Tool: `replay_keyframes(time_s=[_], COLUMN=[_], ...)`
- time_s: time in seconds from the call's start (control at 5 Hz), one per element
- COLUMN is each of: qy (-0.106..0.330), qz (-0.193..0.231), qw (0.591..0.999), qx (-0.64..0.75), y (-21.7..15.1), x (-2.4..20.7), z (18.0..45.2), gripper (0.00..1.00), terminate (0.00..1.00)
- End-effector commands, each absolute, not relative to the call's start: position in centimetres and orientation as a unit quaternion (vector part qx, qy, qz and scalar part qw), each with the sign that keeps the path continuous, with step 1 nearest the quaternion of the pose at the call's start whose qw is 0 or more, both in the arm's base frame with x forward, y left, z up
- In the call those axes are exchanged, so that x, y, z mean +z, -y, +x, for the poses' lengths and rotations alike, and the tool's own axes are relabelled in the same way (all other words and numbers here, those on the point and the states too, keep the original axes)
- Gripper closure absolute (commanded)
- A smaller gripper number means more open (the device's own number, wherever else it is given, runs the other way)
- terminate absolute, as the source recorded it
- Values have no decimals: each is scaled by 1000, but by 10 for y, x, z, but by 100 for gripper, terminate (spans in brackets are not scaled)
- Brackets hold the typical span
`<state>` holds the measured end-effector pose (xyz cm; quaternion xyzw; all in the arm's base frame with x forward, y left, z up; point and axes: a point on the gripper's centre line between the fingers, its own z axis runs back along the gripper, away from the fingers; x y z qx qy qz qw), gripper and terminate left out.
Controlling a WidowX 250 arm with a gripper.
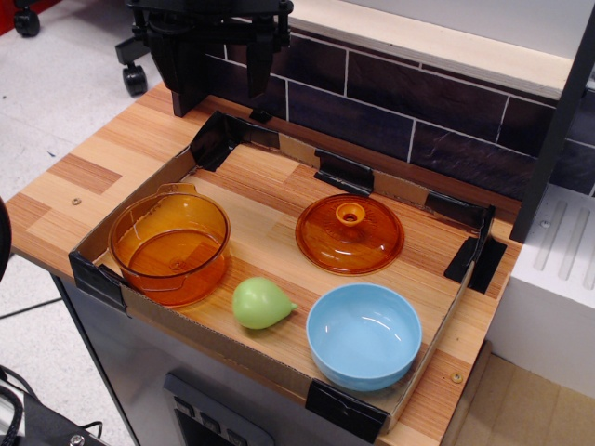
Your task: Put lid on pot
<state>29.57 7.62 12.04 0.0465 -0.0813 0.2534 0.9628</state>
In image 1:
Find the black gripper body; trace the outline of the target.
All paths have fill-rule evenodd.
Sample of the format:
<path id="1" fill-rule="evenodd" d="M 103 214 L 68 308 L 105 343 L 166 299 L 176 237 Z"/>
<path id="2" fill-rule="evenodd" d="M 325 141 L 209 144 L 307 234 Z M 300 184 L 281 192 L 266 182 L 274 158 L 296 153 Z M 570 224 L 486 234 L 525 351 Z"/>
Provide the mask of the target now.
<path id="1" fill-rule="evenodd" d="M 291 1 L 127 1 L 133 33 L 153 54 L 178 43 L 290 45 Z"/>

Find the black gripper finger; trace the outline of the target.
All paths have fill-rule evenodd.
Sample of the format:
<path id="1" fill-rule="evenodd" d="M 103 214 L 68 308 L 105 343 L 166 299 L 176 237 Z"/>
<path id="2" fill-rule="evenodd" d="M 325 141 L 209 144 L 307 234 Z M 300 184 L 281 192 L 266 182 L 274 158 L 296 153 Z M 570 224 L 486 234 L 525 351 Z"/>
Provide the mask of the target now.
<path id="1" fill-rule="evenodd" d="M 246 45 L 247 85 L 250 98 L 265 93 L 273 60 L 274 22 L 253 20 L 253 35 Z"/>
<path id="2" fill-rule="evenodd" d="M 170 90 L 173 112 L 183 117 L 207 97 L 204 47 L 185 34 L 148 31 L 152 59 L 165 86 Z"/>

